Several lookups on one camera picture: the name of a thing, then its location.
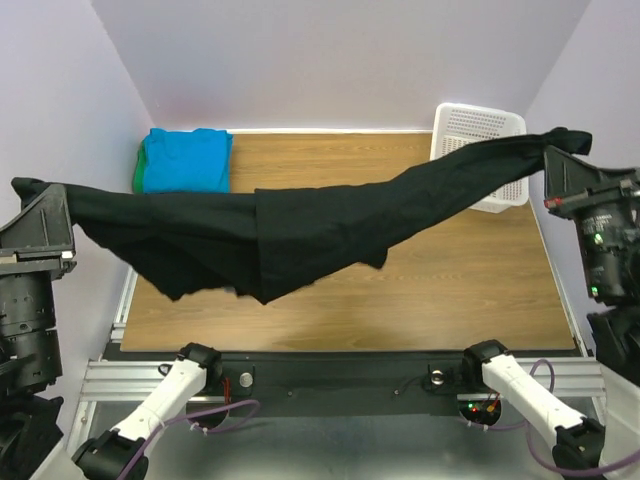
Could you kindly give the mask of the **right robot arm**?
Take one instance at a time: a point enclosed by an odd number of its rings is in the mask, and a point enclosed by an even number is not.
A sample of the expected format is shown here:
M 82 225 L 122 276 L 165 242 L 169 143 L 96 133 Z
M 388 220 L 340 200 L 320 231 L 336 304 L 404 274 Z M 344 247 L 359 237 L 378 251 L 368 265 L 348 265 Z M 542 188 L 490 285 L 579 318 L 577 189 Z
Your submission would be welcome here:
M 601 388 L 590 410 L 556 386 L 549 366 L 527 367 L 497 340 L 464 352 L 463 384 L 489 388 L 521 416 L 534 460 L 564 479 L 639 476 L 639 171 L 602 169 L 557 147 L 545 151 L 545 206 L 573 221 L 588 295 L 604 309 L 587 317 Z

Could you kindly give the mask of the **black t shirt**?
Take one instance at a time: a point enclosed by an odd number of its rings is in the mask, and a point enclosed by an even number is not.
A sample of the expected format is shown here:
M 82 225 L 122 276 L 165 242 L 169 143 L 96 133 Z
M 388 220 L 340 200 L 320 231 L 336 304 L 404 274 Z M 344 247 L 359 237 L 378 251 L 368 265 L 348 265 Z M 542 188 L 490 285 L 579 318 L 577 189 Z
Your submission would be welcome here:
M 66 192 L 85 234 L 169 299 L 230 288 L 265 304 L 356 263 L 379 269 L 391 247 L 540 171 L 547 148 L 585 155 L 591 144 L 589 133 L 563 127 L 476 142 L 360 186 Z

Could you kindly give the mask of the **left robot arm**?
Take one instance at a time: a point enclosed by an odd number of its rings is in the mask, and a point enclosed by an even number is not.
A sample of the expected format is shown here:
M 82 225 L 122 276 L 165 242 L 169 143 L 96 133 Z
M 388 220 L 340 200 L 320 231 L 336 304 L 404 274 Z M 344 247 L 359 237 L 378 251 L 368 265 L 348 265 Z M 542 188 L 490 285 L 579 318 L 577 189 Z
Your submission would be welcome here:
M 4 479 L 141 479 L 144 451 L 196 393 L 222 382 L 221 355 L 191 343 L 132 417 L 74 455 L 65 435 L 80 405 L 49 395 L 63 375 L 54 281 L 76 265 L 66 191 L 39 187 L 1 228 L 1 476 Z

